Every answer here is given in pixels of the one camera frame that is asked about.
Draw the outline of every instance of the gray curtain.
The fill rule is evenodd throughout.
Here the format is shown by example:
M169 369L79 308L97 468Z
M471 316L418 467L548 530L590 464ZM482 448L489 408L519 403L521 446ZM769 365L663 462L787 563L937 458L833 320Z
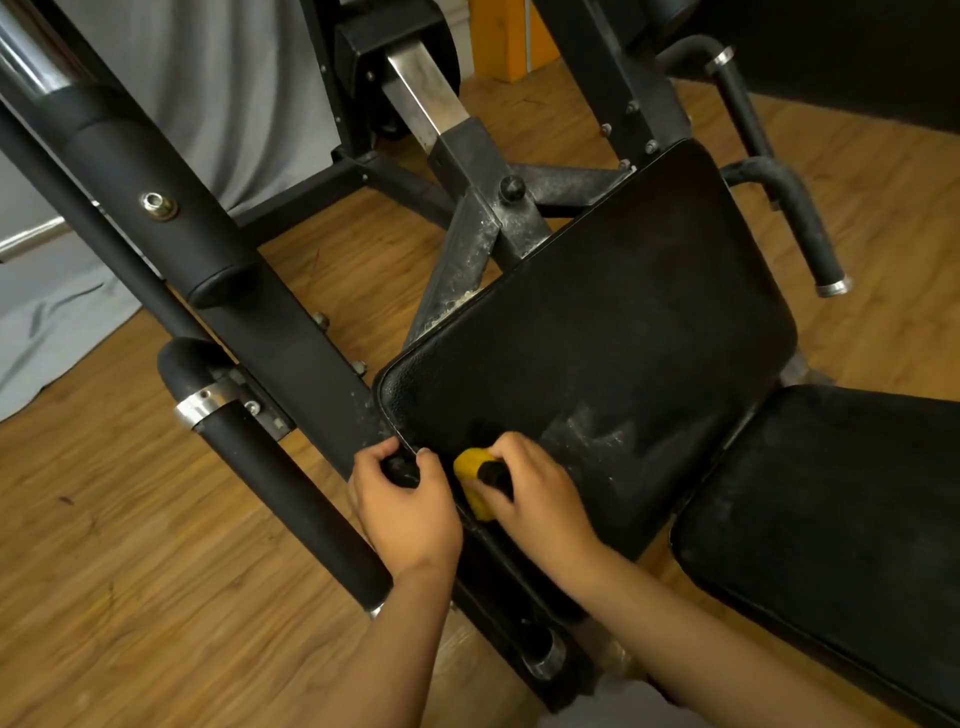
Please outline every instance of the gray curtain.
M330 163L339 144L299 0L60 0L230 212ZM56 216L0 157L0 237ZM0 420L137 301L76 235L0 265Z

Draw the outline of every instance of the chrome bar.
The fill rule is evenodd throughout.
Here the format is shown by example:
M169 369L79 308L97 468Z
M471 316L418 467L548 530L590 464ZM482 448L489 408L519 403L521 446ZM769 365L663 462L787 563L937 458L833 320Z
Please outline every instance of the chrome bar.
M0 0L0 70L34 101L93 80L29 0Z
M92 204L95 207L100 207L96 202ZM29 228L0 240L0 264L9 263L14 258L29 253L44 243L63 237L71 231L70 226L66 224L62 217L55 217L45 223L40 223L35 228Z
M419 40L388 50L387 63L390 75L383 92L423 150L430 154L442 133L467 121L470 115Z

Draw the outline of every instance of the seat cushion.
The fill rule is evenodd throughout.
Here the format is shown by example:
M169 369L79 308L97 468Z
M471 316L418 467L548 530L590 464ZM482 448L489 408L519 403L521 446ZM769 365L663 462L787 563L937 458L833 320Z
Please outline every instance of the seat cushion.
M707 152L682 142L382 371L408 444L447 464L505 430L567 466L635 557L752 404L796 330Z
M960 722L960 403L774 395L684 508L705 591L924 725Z

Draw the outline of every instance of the yellow sponge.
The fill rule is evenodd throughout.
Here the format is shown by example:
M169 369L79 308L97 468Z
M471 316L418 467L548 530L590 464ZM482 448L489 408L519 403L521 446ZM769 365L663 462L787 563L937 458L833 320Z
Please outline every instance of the yellow sponge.
M479 480L480 466L495 460L496 458L484 448L470 448L457 455L457 459L453 461L453 474L464 486L467 503L478 521L493 521L494 516L483 499L467 488L466 483L468 480Z

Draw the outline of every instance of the black wall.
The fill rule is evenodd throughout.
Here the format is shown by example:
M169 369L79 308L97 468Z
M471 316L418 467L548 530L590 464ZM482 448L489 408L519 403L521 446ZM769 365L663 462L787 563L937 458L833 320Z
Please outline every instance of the black wall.
M960 133L960 0L702 0L751 91Z

